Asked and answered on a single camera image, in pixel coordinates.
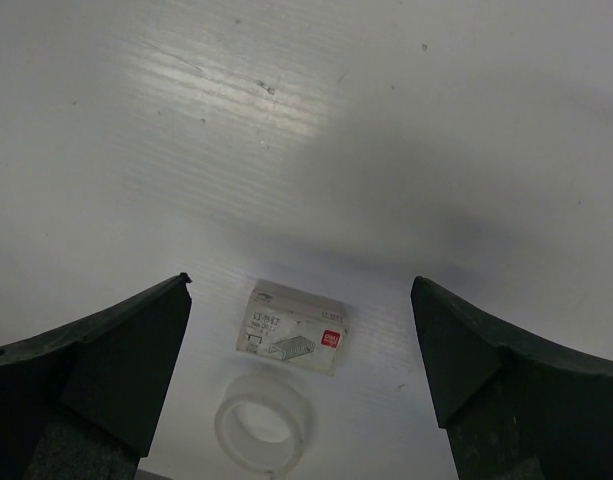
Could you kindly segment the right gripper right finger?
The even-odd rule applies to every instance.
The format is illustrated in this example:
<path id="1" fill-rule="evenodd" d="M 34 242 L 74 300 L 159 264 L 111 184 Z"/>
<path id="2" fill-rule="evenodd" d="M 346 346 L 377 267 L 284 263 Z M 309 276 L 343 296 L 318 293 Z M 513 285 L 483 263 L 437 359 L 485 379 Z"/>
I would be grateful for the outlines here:
<path id="1" fill-rule="evenodd" d="M 461 479 L 613 479 L 613 361 L 490 315 L 418 276 L 417 338 Z"/>

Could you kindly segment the white eraser red label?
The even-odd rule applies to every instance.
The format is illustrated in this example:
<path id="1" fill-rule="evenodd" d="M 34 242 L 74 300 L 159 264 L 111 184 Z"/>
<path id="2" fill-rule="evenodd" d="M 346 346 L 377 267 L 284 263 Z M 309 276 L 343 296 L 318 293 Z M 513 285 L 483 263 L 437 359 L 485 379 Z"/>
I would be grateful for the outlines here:
<path id="1" fill-rule="evenodd" d="M 259 280 L 246 305 L 236 350 L 332 376 L 349 332 L 343 303 Z"/>

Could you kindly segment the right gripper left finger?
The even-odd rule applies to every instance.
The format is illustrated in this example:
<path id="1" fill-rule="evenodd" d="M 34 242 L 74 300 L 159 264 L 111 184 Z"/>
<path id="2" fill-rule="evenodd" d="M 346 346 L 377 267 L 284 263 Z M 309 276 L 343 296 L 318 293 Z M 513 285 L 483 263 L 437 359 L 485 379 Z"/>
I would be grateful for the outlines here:
<path id="1" fill-rule="evenodd" d="M 186 332 L 180 273 L 98 313 L 0 346 L 0 479 L 132 479 Z"/>

